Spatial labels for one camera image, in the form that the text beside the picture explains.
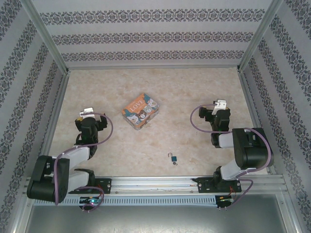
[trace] marble-patterned floor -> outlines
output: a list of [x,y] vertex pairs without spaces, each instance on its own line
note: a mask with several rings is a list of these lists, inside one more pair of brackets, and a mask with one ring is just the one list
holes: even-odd
[[[159,114],[136,131],[122,118],[121,110],[141,93],[160,107]],[[78,134],[74,120],[81,110],[93,107],[111,118],[114,132],[79,167],[92,169],[97,176],[211,175],[234,158],[233,149],[214,148],[210,135],[194,129],[189,117],[195,107],[216,99],[227,100],[231,129],[253,126],[235,68],[72,71],[50,155],[72,147]],[[198,113],[194,123],[211,129]],[[99,132],[99,140],[109,132],[110,126]],[[168,158],[169,152],[177,156],[177,166]]]

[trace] small box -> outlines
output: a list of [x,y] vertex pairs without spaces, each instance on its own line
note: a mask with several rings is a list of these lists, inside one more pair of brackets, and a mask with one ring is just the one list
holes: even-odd
[[135,130],[140,130],[158,112],[159,105],[147,94],[142,93],[122,110],[122,115]]

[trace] small lock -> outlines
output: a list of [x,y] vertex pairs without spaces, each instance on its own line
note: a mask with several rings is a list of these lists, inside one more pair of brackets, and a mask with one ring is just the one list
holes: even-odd
[[171,157],[172,162],[177,162],[177,157],[173,156],[173,154],[171,152],[168,154],[168,156]]

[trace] robotic arm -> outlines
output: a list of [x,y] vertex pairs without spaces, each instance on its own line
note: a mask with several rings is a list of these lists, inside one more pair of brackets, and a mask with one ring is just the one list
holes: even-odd
[[[216,105],[213,110],[201,107],[199,117],[210,122],[213,131],[219,133],[211,134],[211,142],[216,148],[234,148],[234,160],[216,169],[211,180],[197,178],[194,181],[201,185],[202,192],[229,192],[230,186],[241,192],[238,177],[250,171],[254,171],[265,165],[268,159],[268,151],[264,141],[254,132],[243,128],[229,130],[230,109],[226,107],[225,100],[214,101]],[[267,141],[262,128],[253,128]],[[271,159],[268,166],[272,166],[274,156],[271,152]]]
[[[92,114],[93,108],[87,108],[80,112],[80,118],[75,124],[81,132],[76,139],[75,145],[88,145],[98,143],[98,131],[107,127],[107,120],[101,116],[96,120]],[[75,169],[79,163],[93,157],[97,146],[81,147],[64,154],[57,163],[58,197],[62,202],[66,194],[79,187],[95,186],[95,175],[92,170]],[[56,158],[46,155],[39,156],[32,173],[27,196],[31,199],[39,199],[55,202],[54,162]]]

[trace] patterned wallpaper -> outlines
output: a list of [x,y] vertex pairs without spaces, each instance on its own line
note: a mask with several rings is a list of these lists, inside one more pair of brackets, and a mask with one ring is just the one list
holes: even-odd
[[40,154],[63,78],[18,0],[0,1],[0,233]]
[[244,70],[303,232],[311,232],[310,17],[310,0],[285,0]]
[[33,0],[69,68],[237,65],[271,0]]

